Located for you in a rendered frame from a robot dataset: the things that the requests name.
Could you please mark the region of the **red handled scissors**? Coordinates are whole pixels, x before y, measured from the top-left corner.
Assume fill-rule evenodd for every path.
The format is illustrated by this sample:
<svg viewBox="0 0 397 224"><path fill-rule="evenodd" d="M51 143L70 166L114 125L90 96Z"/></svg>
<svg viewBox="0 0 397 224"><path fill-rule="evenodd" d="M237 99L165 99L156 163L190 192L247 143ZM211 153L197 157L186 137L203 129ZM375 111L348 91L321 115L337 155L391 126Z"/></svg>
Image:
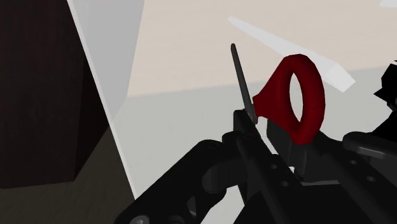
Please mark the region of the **red handled scissors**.
<svg viewBox="0 0 397 224"><path fill-rule="evenodd" d="M261 91L251 97L236 45L232 43L230 50L244 109L252 121L257 123L259 117L264 117L284 129L295 144L311 143L321 128L326 106L323 81L313 61L302 54L284 57ZM297 77L302 93L301 119L295 116L291 107L292 76Z"/></svg>

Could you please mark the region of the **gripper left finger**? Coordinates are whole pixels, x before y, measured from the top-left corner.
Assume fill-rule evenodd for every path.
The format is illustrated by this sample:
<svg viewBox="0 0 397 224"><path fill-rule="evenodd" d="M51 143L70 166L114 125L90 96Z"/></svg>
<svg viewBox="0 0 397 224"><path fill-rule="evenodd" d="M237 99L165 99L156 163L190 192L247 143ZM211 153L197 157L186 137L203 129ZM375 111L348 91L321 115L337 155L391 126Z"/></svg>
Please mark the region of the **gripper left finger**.
<svg viewBox="0 0 397 224"><path fill-rule="evenodd" d="M281 157L269 152L242 110L221 141L203 140L117 216L114 224L202 224L238 186L244 207L233 224L299 224L301 184Z"/></svg>

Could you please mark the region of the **black jagged object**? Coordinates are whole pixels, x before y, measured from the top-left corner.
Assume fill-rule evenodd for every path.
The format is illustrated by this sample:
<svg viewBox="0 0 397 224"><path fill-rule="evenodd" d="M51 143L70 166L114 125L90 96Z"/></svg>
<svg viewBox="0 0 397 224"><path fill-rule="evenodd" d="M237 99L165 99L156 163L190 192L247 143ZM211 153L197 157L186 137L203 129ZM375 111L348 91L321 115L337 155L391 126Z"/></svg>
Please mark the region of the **black jagged object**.
<svg viewBox="0 0 397 224"><path fill-rule="evenodd" d="M375 96L386 102L392 110L389 117L373 132L375 136L397 142L397 65L390 64L381 77L381 88Z"/></svg>

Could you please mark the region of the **white long flat slab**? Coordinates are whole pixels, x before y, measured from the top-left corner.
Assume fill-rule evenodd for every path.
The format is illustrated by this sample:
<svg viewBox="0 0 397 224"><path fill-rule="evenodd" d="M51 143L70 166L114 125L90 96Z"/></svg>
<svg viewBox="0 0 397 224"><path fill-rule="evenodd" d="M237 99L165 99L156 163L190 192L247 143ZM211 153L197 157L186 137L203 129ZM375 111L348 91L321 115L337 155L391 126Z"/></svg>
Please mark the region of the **white long flat slab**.
<svg viewBox="0 0 397 224"><path fill-rule="evenodd" d="M273 49L283 57L298 53L308 56L308 58L315 63L323 81L340 92L345 92L356 82L353 77L334 60L328 59L312 50L308 50L290 41L282 39L272 33L264 31L263 29L239 20L238 18L229 17L228 21L239 30L245 32L252 38L257 39L259 42Z"/></svg>

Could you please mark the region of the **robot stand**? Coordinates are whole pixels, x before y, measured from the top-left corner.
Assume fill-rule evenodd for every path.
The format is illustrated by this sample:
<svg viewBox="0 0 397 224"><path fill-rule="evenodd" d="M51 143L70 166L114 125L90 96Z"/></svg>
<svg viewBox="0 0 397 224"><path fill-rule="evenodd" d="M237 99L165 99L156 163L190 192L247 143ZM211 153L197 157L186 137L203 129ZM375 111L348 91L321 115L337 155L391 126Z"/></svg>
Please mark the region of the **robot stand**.
<svg viewBox="0 0 397 224"><path fill-rule="evenodd" d="M67 0L0 0L0 188L75 180L107 127Z"/></svg>

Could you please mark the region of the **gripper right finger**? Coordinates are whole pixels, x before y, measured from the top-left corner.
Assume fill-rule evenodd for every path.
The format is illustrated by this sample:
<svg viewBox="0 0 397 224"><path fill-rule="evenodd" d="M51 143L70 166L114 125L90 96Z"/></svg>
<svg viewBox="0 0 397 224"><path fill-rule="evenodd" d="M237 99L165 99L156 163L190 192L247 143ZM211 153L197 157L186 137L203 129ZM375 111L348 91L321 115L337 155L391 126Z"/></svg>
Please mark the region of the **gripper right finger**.
<svg viewBox="0 0 397 224"><path fill-rule="evenodd" d="M397 218L397 187L358 153L321 131L309 144L295 144L275 122L267 137L297 178L306 183L337 180L370 218Z"/></svg>

